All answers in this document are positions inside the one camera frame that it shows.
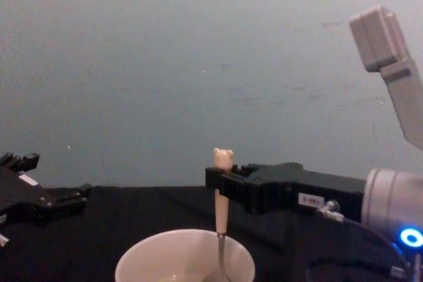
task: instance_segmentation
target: gray wall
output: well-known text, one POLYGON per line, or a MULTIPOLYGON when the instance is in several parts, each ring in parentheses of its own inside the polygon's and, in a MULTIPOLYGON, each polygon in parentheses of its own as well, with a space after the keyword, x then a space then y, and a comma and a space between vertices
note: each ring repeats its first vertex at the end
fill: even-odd
POLYGON ((0 151, 46 186, 203 184, 214 147, 421 172, 348 27, 379 3, 423 65, 423 0, 0 0, 0 151))

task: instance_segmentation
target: label sticker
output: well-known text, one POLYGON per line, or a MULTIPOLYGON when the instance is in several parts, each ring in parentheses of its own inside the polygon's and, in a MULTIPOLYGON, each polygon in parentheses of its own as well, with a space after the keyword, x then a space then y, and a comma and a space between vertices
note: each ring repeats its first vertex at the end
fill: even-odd
POLYGON ((325 198, 316 195, 298 193, 298 204, 302 206, 322 208, 325 206, 325 198))
POLYGON ((30 177, 29 177, 29 176, 27 176, 26 174, 21 174, 21 175, 19 176, 19 178, 20 178, 22 181, 25 181, 26 183, 28 183, 28 184, 30 184, 30 185, 32 185, 32 186, 38 185, 38 183, 37 183, 35 180, 33 180, 32 178, 30 178, 30 177))

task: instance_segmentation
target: black tablecloth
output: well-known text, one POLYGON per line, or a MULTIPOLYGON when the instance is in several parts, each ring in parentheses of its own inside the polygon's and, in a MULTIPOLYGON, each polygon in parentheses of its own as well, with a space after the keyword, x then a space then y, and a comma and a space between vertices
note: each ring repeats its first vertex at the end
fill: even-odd
MULTIPOLYGON (((228 235, 252 254, 256 282, 304 281, 306 258, 345 254, 346 246, 356 245, 346 240, 351 232, 345 229, 309 221, 289 227, 287 219, 287 213, 251 215, 231 204, 228 235)), ((0 250, 0 281, 113 282, 116 264, 135 243, 166 230, 191 228, 214 230, 213 191, 94 187, 83 215, 43 226, 20 223, 2 229, 11 243, 0 250)), ((326 274, 320 281, 335 280, 326 274)))

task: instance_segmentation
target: blue led light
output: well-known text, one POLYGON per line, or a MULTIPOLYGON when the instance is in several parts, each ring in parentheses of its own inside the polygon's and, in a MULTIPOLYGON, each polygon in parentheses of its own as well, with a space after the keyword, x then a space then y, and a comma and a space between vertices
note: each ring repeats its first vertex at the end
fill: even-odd
POLYGON ((401 240, 410 247, 418 248, 423 246, 423 235, 420 231, 407 228, 401 231, 400 234, 401 240))

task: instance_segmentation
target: bowl rim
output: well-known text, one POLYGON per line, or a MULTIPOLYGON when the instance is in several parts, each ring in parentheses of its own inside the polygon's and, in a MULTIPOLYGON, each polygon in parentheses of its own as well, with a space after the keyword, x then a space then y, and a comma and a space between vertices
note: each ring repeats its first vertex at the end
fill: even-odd
MULTIPOLYGON (((116 269, 115 269, 115 272, 114 272, 115 282, 122 282, 120 280, 120 277, 118 276, 118 274, 121 272, 121 267, 123 266, 123 263, 125 262, 126 258, 129 257, 130 254, 132 253, 132 251, 134 249, 136 249, 140 244, 145 244, 146 242, 149 242, 150 240, 159 238, 160 236, 167 236, 167 235, 175 234, 175 233, 178 233, 178 232, 202 232, 202 233, 206 233, 206 234, 216 234, 215 231, 205 230, 205 229, 173 229, 173 230, 168 230, 168 231, 164 231, 164 232, 159 232, 159 233, 154 234, 152 236, 148 236, 147 238, 137 242, 131 248, 126 250, 125 253, 122 255, 122 257, 120 257, 119 262, 118 262, 116 269)), ((249 260, 252 263, 252 276, 253 276, 253 280, 254 280, 254 277, 256 275, 256 264, 254 263, 254 259, 252 258, 250 252, 244 247, 243 244, 236 241, 234 238, 231 238, 230 236, 226 236, 226 239, 232 240, 235 244, 238 245, 238 247, 240 247, 242 250, 244 250, 247 253, 247 257, 249 258, 249 260)))

